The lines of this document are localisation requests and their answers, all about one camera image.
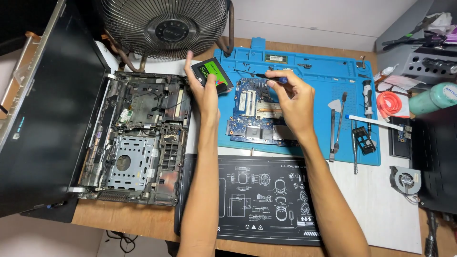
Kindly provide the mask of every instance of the screwdriver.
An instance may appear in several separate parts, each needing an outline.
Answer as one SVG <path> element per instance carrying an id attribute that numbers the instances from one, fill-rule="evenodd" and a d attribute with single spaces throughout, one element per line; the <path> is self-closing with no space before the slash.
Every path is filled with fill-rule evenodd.
<path id="1" fill-rule="evenodd" d="M 373 109 L 372 109 L 372 89 L 371 89 L 371 80 L 364 80 L 363 85 L 363 104 L 365 105 L 365 116 L 368 119 L 372 118 Z M 371 123 L 368 124 L 368 135 L 371 138 Z"/>
<path id="2" fill-rule="evenodd" d="M 274 80 L 274 81 L 279 82 L 281 84 L 286 84 L 287 83 L 287 78 L 286 77 L 267 78 L 267 76 L 265 76 L 265 74 L 262 74 L 262 73 L 250 73 L 250 72 L 247 72 L 247 71 L 244 71 L 244 70 L 236 70 L 236 71 L 246 72 L 246 73 L 249 73 L 251 75 L 257 76 L 259 78 L 262 78 L 262 79 Z"/>

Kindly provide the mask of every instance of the electric fan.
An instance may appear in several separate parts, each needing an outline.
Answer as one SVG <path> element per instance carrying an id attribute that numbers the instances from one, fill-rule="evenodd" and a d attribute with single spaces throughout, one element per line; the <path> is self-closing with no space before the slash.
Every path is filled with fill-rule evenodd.
<path id="1" fill-rule="evenodd" d="M 156 59 L 183 59 L 188 50 L 201 54 L 215 42 L 227 56 L 233 50 L 230 0 L 100 1 L 105 31 L 124 62 L 127 56 L 122 48 Z M 226 47 L 220 37 L 228 16 Z"/>

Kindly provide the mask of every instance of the wooden desk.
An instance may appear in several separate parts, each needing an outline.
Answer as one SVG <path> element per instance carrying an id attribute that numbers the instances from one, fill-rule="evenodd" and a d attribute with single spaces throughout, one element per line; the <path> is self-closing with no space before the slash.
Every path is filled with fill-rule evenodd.
<path id="1" fill-rule="evenodd" d="M 250 47 L 250 45 L 250 39 L 235 39 L 235 46 Z M 203 61 L 211 58 L 215 48 L 216 46 L 214 45 L 211 49 L 195 57 L 195 59 Z M 377 70 L 376 54 L 372 52 L 276 43 L 269 41 L 266 42 L 266 49 L 350 57 L 355 59 L 359 59 L 360 56 L 366 55 L 366 60 L 370 61 L 372 64 L 372 69 L 375 71 Z M 174 218 L 175 209 L 170 207 L 80 200 L 78 206 L 76 207 L 72 223 L 140 236 L 149 236 L 162 240 L 179 241 L 179 237 L 175 235 L 173 230 Z M 420 210 L 420 231 L 423 246 L 425 238 L 428 234 L 427 216 L 423 210 Z M 457 255 L 457 244 L 449 227 L 444 227 L 444 225 L 440 226 L 437 232 L 437 239 L 441 256 L 451 257 Z M 217 240 L 217 249 L 254 256 L 325 256 L 321 247 L 268 245 L 229 240 Z M 371 246 L 371 251 L 372 256 L 374 257 L 419 256 L 418 254 L 374 246 Z"/>

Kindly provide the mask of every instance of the black desk mat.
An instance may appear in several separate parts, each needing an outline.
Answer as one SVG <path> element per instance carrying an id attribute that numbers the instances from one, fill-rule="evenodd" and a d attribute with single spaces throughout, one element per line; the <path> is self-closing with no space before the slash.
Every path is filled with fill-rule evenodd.
<path id="1" fill-rule="evenodd" d="M 185 156 L 175 209 L 177 235 L 196 159 L 196 154 Z M 219 197 L 218 239 L 322 244 L 303 158 L 219 155 Z"/>

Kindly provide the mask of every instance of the orange cable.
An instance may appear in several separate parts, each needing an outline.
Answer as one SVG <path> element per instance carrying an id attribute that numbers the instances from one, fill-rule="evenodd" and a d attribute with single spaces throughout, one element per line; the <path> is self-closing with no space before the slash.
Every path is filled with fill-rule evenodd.
<path id="1" fill-rule="evenodd" d="M 409 116 L 397 116 L 395 115 L 398 113 L 402 108 L 402 102 L 399 96 L 395 93 L 386 91 L 382 92 L 376 98 L 376 105 L 377 109 L 381 113 L 382 118 L 386 119 L 387 117 L 394 116 L 394 117 L 401 117 L 401 118 L 409 118 Z"/>

